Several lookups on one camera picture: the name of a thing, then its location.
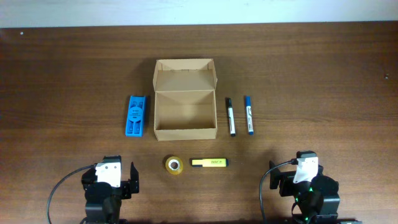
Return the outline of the clear adhesive tape roll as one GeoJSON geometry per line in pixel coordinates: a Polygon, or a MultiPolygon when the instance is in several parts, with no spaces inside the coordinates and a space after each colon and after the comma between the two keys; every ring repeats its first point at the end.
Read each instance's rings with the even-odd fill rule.
{"type": "Polygon", "coordinates": [[[179,175],[183,171],[183,163],[179,157],[170,156],[165,162],[166,170],[172,175],[179,175]]]}

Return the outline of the blue plastic case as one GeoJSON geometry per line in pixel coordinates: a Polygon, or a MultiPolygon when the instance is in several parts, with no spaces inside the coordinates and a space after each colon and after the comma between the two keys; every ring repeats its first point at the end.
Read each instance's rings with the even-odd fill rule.
{"type": "Polygon", "coordinates": [[[125,135],[127,137],[142,137],[146,115],[146,97],[130,96],[125,135]]]}

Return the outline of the blue whiteboard marker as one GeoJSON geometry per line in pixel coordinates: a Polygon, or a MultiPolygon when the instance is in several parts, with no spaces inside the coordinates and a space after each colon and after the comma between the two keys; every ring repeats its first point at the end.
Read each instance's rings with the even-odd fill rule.
{"type": "Polygon", "coordinates": [[[253,121],[252,121],[252,112],[251,112],[251,97],[245,96],[245,105],[246,105],[246,118],[248,125],[248,133],[249,135],[254,134],[253,121]]]}

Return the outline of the yellow highlighter pen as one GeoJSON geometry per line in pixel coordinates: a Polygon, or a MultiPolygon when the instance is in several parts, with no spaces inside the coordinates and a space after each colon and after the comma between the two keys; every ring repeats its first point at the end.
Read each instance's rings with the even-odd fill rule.
{"type": "Polygon", "coordinates": [[[229,160],[226,158],[207,158],[207,159],[192,159],[192,167],[228,167],[229,160]]]}

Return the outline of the black whiteboard marker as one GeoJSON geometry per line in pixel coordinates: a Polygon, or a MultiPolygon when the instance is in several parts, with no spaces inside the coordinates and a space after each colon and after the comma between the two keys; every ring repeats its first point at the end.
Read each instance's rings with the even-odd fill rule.
{"type": "Polygon", "coordinates": [[[231,98],[226,99],[227,110],[228,110],[228,119],[229,119],[229,133],[232,137],[236,135],[236,129],[234,124],[234,116],[233,116],[233,106],[231,98]]]}

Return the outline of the brown cardboard box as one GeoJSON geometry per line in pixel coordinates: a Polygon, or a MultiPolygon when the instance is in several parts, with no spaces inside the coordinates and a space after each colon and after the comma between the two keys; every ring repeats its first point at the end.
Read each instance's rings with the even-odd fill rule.
{"type": "Polygon", "coordinates": [[[212,58],[157,60],[153,77],[157,140],[214,139],[217,81],[212,58]]]}

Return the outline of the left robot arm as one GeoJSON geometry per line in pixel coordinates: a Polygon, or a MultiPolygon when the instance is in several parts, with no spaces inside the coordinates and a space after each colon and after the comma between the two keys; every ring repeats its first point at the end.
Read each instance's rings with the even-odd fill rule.
{"type": "Polygon", "coordinates": [[[139,193],[139,172],[134,164],[130,178],[121,181],[121,163],[98,163],[82,175],[85,190],[85,223],[127,223],[120,217],[123,200],[139,193]]]}

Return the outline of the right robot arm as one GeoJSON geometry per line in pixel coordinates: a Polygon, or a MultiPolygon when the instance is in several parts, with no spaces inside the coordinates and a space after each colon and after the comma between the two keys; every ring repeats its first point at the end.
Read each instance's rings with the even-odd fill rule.
{"type": "Polygon", "coordinates": [[[299,214],[292,214],[287,223],[359,223],[354,218],[339,219],[338,195],[339,183],[329,176],[323,175],[323,166],[319,165],[316,176],[309,182],[294,182],[294,171],[282,172],[279,166],[272,161],[270,168],[270,188],[279,190],[281,197],[293,197],[294,203],[291,210],[299,208],[299,214]]]}

